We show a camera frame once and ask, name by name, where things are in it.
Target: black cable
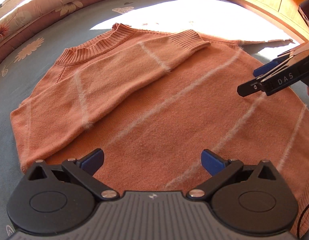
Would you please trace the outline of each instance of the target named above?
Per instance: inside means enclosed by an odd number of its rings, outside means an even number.
[[[301,213],[301,215],[299,217],[298,224],[297,224],[297,239],[300,239],[300,224],[301,224],[301,220],[302,220],[303,215],[308,210],[308,208],[309,208],[309,204],[305,207],[305,209],[302,211],[302,213]]]

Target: flower print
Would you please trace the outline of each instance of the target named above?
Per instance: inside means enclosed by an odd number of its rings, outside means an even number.
[[[1,70],[1,75],[4,77],[8,73],[8,69],[6,69],[6,66],[3,67]]]
[[[3,39],[8,36],[9,32],[9,25],[8,23],[1,23],[0,24],[0,39]]]
[[[41,43],[44,42],[44,38],[38,38],[36,41],[31,42],[25,48],[23,48],[18,55],[16,56],[16,60],[14,62],[20,61],[24,59],[26,56],[30,55],[33,51],[37,50],[38,47],[41,46]]]
[[[60,11],[60,16],[63,16],[63,15],[66,14],[67,12],[69,12],[69,14],[70,14],[70,13],[73,13],[73,12],[77,9],[76,6],[79,7],[79,8],[82,8],[82,7],[83,7],[83,4],[82,4],[82,2],[80,2],[80,1],[69,2],[69,3],[66,3],[66,4],[64,4],[63,6],[57,8],[57,9],[55,10],[55,12]]]
[[[7,230],[8,236],[12,236],[14,234],[14,231],[11,226],[6,225],[6,230]]]

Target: heart pattern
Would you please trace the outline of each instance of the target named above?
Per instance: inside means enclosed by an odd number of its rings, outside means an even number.
[[[134,9],[134,7],[129,6],[129,7],[123,7],[123,8],[114,8],[112,9],[112,11],[120,13],[120,14],[125,14],[129,11],[132,11]]]

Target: orange sweater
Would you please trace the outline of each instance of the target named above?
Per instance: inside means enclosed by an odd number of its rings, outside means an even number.
[[[100,147],[105,163],[95,177],[119,192],[186,192],[209,177],[200,166],[208,148],[247,164],[270,159],[302,211],[309,111],[289,88],[271,97],[237,95],[262,65],[238,44],[115,24],[65,49],[11,113],[22,170],[35,159],[61,163]],[[301,233],[308,227],[309,213]]]

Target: white stripe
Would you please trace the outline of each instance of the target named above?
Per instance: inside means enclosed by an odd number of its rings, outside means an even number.
[[[145,45],[144,45],[144,43],[143,43],[142,41],[140,41],[138,44],[139,44],[139,45],[141,46],[141,48],[142,48],[152,59],[154,59],[154,61],[157,62],[158,65],[159,65],[160,67],[162,67],[165,71],[170,71],[170,70],[171,70],[171,68],[169,68],[163,61],[161,61],[161,60],[157,57],[156,54],[154,54],[153,52],[151,52],[150,50],[148,50],[148,49],[145,47]]]
[[[79,72],[77,71],[74,75],[75,84],[77,86],[79,103],[82,111],[82,125],[85,129],[89,129],[93,126],[93,123],[89,121],[89,115],[87,110],[86,97],[84,95],[84,90],[80,81]]]
[[[139,117],[138,119],[136,119],[135,121],[133,121],[132,123],[130,123],[125,129],[121,130],[119,133],[117,133],[106,145],[109,146],[110,144],[114,143],[115,141],[119,140],[120,138],[122,138],[123,136],[127,135],[132,129],[134,129],[138,124],[142,123],[144,120],[146,120],[147,118],[149,118],[150,116],[156,114],[157,112],[161,111],[162,109],[164,109],[165,107],[171,105],[173,102],[177,101],[180,97],[182,97],[183,95],[185,95],[186,93],[190,92],[191,90],[193,90],[195,87],[199,86],[200,84],[202,84],[207,78],[209,78],[210,76],[212,76],[214,73],[216,73],[217,71],[231,65],[238,57],[239,54],[241,53],[241,49],[239,49],[235,55],[229,59],[227,62],[225,62],[224,64],[218,66],[217,68],[207,72],[204,76],[202,76],[201,78],[195,80],[193,83],[191,83],[189,86],[185,87],[184,89],[182,89],[181,91],[179,91],[178,93],[174,94],[173,96],[171,96],[170,98],[166,99],[165,101],[163,101],[160,104],[155,105],[154,108],[152,108],[150,111],[144,113],[141,117]]]
[[[299,118],[298,118],[298,120],[296,122],[296,125],[295,125],[294,129],[293,129],[293,133],[291,134],[290,140],[289,140],[289,142],[288,142],[288,144],[287,144],[287,146],[285,148],[285,151],[284,151],[284,153],[283,153],[283,155],[282,155],[282,157],[281,157],[281,159],[280,159],[280,161],[279,161],[279,163],[277,165],[277,170],[278,171],[282,170],[282,168],[283,168],[283,166],[285,164],[285,161],[287,160],[287,158],[289,156],[290,150],[291,150],[291,148],[293,146],[293,142],[294,142],[294,140],[296,138],[296,135],[297,135],[297,132],[298,132],[298,130],[300,128],[301,121],[302,121],[302,119],[303,119],[303,117],[305,115],[306,108],[307,108],[307,105],[304,105],[302,110],[301,110],[301,112],[300,112],[300,114],[299,114]]]
[[[251,117],[253,112],[256,110],[257,106],[262,102],[262,100],[266,97],[266,94],[263,93],[260,97],[258,97],[253,104],[250,106],[249,110],[236,122],[236,124],[227,132],[227,134],[218,142],[218,144],[212,149],[214,153],[218,153],[227,142],[229,142],[237,132],[245,125],[247,120]],[[201,160],[197,160],[192,163],[192,165],[187,169],[184,173],[179,175],[178,177],[172,179],[165,186],[164,190],[168,190],[169,187],[178,185],[191,176],[193,176],[200,168]]]

